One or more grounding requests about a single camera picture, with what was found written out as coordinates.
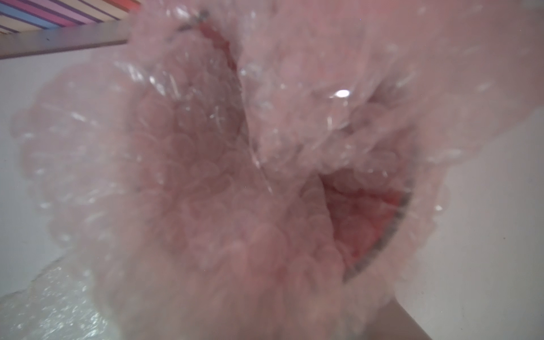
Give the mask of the red mug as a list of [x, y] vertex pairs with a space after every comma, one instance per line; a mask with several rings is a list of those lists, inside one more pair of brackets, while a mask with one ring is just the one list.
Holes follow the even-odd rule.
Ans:
[[305, 264], [347, 279], [397, 231], [411, 198], [415, 138], [395, 122], [398, 50], [346, 22], [198, 32], [227, 62], [230, 95], [208, 109], [209, 200], [186, 237], [256, 274]]

